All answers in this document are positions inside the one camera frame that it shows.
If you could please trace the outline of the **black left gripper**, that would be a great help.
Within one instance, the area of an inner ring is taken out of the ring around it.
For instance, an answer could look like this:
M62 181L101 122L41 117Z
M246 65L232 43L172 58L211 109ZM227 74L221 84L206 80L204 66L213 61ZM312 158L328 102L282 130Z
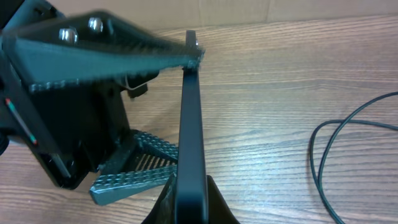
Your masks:
M68 190L102 164L90 188L98 205L164 185L177 172L178 146L128 132L120 87L89 84L197 68L203 49L105 11L7 30L2 49L7 55L1 56L2 151L10 141L26 144L54 185Z

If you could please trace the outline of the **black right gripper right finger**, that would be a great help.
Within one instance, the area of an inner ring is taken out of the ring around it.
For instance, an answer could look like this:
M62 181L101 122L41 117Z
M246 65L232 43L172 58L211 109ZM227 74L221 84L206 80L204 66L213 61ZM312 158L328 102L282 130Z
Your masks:
M207 184L209 224L240 224L210 175L207 175Z

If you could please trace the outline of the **Samsung Galaxy smartphone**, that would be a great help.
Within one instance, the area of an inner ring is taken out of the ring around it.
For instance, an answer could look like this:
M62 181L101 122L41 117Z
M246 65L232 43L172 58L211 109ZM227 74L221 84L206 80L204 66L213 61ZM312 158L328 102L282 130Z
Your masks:
M175 222L208 223L200 82L197 68L183 69Z

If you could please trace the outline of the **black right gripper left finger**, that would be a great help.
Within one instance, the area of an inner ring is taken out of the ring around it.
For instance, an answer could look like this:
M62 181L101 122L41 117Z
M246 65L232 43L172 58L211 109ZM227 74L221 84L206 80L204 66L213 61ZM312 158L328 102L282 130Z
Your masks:
M174 224L177 176L172 173L142 224Z

